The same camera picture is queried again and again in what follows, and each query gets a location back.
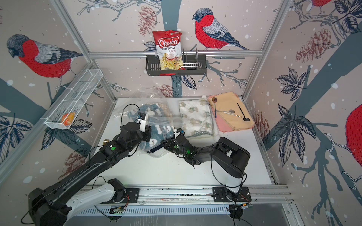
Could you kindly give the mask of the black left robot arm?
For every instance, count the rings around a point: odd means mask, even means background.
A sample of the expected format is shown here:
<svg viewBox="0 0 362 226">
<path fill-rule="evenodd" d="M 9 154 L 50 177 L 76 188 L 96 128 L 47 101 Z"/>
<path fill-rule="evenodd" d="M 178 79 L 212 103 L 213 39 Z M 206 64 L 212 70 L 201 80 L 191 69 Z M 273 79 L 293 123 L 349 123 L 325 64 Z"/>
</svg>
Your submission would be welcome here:
<svg viewBox="0 0 362 226">
<path fill-rule="evenodd" d="M 145 120 L 129 122 L 120 129 L 120 134 L 102 146 L 87 163 L 61 181 L 44 190 L 36 188 L 28 195 L 29 216 L 36 226 L 62 226 L 91 206 L 112 198 L 117 202 L 123 200 L 124 186 L 117 179 L 78 194 L 94 178 L 127 157 L 142 141 L 150 141 L 151 127 L 146 125 Z"/>
</svg>

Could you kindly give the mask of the clear plastic vacuum bag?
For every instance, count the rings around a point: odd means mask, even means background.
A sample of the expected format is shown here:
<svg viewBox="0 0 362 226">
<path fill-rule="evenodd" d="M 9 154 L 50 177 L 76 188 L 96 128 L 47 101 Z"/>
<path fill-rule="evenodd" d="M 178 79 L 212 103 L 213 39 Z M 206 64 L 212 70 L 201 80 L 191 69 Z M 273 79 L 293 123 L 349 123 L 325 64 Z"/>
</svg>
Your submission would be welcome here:
<svg viewBox="0 0 362 226">
<path fill-rule="evenodd" d="M 150 141 L 141 142 L 139 148 L 154 158 L 167 154 L 161 141 L 171 138 L 176 129 L 191 139 L 214 136 L 212 111 L 205 98 L 167 98 L 158 89 L 142 88 L 117 106 L 113 117 L 127 123 L 137 120 L 139 113 L 147 115 L 147 125 L 152 129 Z"/>
</svg>

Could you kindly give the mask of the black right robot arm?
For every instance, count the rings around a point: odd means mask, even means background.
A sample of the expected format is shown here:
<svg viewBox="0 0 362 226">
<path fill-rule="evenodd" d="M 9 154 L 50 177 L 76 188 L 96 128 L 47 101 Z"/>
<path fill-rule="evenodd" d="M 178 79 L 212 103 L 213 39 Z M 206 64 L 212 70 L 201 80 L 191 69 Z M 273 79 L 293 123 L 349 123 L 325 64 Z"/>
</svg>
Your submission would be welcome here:
<svg viewBox="0 0 362 226">
<path fill-rule="evenodd" d="M 245 182 L 244 177 L 247 176 L 245 168 L 251 155 L 246 149 L 225 137 L 219 138 L 212 145 L 197 147 L 193 146 L 183 133 L 180 133 L 161 141 L 161 145 L 165 150 L 182 158 L 191 166 L 201 165 L 205 162 L 211 164 L 216 162 L 230 176 L 241 179 L 237 186 L 228 186 L 217 180 L 222 187 L 230 192 L 238 193 Z"/>
</svg>

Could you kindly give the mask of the teal cloud pattern blanket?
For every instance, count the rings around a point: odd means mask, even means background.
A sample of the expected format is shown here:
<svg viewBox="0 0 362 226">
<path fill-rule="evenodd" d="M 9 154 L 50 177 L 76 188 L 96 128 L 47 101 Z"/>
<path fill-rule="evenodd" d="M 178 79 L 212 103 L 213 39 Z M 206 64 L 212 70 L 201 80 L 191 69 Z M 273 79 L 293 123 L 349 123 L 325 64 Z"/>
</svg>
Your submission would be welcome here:
<svg viewBox="0 0 362 226">
<path fill-rule="evenodd" d="M 173 127 L 170 123 L 171 111 L 167 104 L 160 102 L 144 104 L 140 110 L 148 115 L 147 125 L 151 127 L 151 139 L 149 142 L 142 141 L 138 149 L 151 157 L 160 158 L 167 154 L 161 141 L 173 136 Z"/>
</svg>

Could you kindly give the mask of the white teal patterned blanket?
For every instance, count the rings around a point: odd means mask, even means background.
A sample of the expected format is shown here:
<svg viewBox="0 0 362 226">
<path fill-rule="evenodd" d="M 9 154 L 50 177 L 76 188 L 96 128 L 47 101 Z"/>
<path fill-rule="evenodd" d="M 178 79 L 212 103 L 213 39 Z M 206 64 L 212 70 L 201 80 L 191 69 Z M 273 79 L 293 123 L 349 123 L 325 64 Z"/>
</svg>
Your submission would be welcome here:
<svg viewBox="0 0 362 226">
<path fill-rule="evenodd" d="M 209 103 L 206 99 L 183 100 L 179 102 L 183 131 L 214 132 L 214 123 Z"/>
</svg>

